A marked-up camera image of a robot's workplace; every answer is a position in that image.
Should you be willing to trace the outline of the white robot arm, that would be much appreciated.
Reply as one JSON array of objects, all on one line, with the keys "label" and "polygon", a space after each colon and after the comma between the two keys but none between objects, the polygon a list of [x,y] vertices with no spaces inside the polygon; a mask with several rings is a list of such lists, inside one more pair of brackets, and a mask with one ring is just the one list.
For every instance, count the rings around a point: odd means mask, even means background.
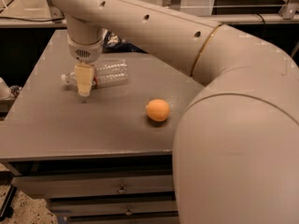
[{"label": "white robot arm", "polygon": [[299,71],[275,45],[138,0],[50,0],[69,34],[104,27],[202,85],[173,145],[180,224],[299,224]]}]

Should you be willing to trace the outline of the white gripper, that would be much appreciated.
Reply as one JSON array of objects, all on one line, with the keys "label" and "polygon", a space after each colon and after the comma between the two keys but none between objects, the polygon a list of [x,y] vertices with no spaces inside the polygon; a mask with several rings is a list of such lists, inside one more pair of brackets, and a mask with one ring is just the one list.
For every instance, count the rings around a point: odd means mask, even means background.
[{"label": "white gripper", "polygon": [[71,56],[80,62],[84,62],[75,65],[75,76],[78,94],[82,97],[88,97],[94,78],[94,68],[89,63],[94,63],[99,59],[103,50],[103,40],[99,40],[94,44],[81,45],[68,37],[67,42]]}]

